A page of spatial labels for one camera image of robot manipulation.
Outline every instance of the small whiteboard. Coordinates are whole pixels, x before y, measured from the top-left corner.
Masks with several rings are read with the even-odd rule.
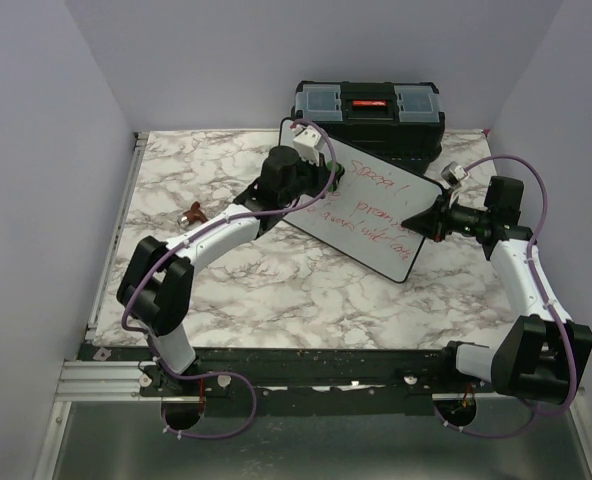
[[[291,123],[282,121],[280,145],[292,145]],[[336,160],[345,167],[338,190],[285,221],[394,282],[404,282],[424,238],[400,223],[430,208],[443,188],[339,140],[332,143]],[[327,146],[323,154],[331,159]],[[301,203],[309,198],[303,196]]]

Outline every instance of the white wall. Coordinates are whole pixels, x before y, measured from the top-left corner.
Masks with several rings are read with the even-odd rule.
[[[0,0],[0,480],[32,475],[133,143],[62,0]]]
[[[574,320],[592,327],[592,1],[563,3],[490,140],[494,153],[524,156],[544,176],[543,263]],[[498,167],[527,178],[520,166]],[[532,181],[527,190],[524,218],[534,225],[540,200]],[[592,356],[583,384],[592,405]]]
[[[561,0],[66,0],[134,128],[276,127],[300,80],[436,82],[490,127]]]

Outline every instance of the marble tabletop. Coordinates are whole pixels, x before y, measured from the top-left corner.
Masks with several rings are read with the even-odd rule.
[[[144,345],[120,326],[116,290],[138,241],[181,233],[179,214],[198,201],[220,213],[259,173],[276,130],[153,132],[97,317],[94,344]],[[489,155],[481,131],[446,132],[427,176],[451,161]],[[482,207],[494,167],[472,172],[461,203]],[[436,348],[450,340],[497,346],[514,322],[482,249],[453,235],[425,242],[407,282],[396,284],[281,222],[227,253],[194,280],[184,322],[209,347]]]

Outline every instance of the toolbox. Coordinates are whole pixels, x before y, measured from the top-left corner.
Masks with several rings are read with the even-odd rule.
[[[424,174],[441,153],[445,113],[433,83],[303,81],[292,118],[306,118],[337,140]]]

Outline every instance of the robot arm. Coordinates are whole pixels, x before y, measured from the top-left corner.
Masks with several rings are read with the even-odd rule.
[[[325,188],[330,171],[320,154],[321,135],[311,127],[298,128],[294,148],[272,148],[260,176],[216,218],[165,242],[150,236],[136,246],[117,292],[123,305],[153,266],[177,249],[161,266],[159,278],[146,283],[131,310],[172,371],[184,372],[196,358],[182,326],[194,276],[229,250],[273,228],[301,195],[315,197]],[[337,168],[332,189],[343,173],[342,167]]]
[[[528,258],[532,231],[517,225],[522,182],[492,177],[485,197],[487,210],[477,210],[456,201],[463,173],[457,166],[448,166],[443,177],[454,188],[437,198],[432,208],[402,225],[436,242],[453,232],[475,237],[499,275],[518,319],[498,349],[450,342],[448,367],[491,383],[503,395],[563,403],[570,389],[568,359],[548,305],[556,305],[570,339],[578,382],[592,348],[591,330],[572,322],[560,306],[540,264],[538,247],[532,247]],[[530,262],[542,288],[536,284]]]

